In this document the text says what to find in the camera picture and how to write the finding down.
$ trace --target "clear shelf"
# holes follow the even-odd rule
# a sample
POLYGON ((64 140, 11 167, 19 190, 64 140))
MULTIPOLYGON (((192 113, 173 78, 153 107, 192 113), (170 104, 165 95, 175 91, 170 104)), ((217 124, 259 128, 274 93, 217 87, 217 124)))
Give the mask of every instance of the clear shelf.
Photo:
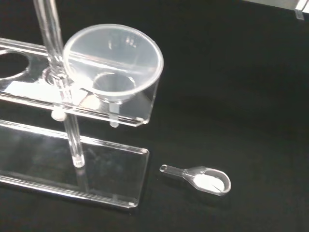
MULTIPOLYGON (((54 109, 61 99, 58 88, 48 80, 49 64, 45 47, 0 38, 0 55, 5 53, 22 54, 29 65, 21 74, 0 79, 0 99, 54 109)), ((157 85, 158 81, 121 104, 118 114, 110 111, 108 103, 73 82, 70 85, 73 102, 61 104, 67 113, 136 127, 149 122, 157 85)))
POLYGON ((149 152, 81 136, 85 166, 72 164, 67 134, 0 120, 0 182, 123 208, 136 207, 149 152))

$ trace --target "black background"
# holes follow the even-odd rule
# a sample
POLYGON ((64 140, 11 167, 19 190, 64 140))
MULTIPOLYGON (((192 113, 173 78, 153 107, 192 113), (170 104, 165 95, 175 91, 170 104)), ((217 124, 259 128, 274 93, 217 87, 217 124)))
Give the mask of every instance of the black background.
MULTIPOLYGON (((309 24, 294 12, 228 0, 57 1, 63 40, 85 27, 137 28, 165 67, 150 123, 81 133, 151 152, 143 198, 121 211, 1 185, 1 231, 309 231, 309 24), (226 172, 216 198, 162 178, 162 164, 226 172)), ((42 44, 30 0, 0 2, 0 36, 42 44)), ((6 120, 63 129, 50 112, 0 102, 6 120)))

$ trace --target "vertical rod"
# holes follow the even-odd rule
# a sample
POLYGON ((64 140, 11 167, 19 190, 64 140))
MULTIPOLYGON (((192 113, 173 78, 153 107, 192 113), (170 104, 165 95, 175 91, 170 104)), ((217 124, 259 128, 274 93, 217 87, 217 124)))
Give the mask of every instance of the vertical rod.
MULTIPOLYGON (((33 0, 42 38, 48 54, 50 74, 55 85, 59 88, 62 100, 71 102, 67 75, 63 68, 63 43, 55 0, 33 0)), ((79 126, 75 115, 67 114, 64 121, 68 134, 69 146, 73 164, 80 168, 84 166, 83 148, 80 141, 79 126)))

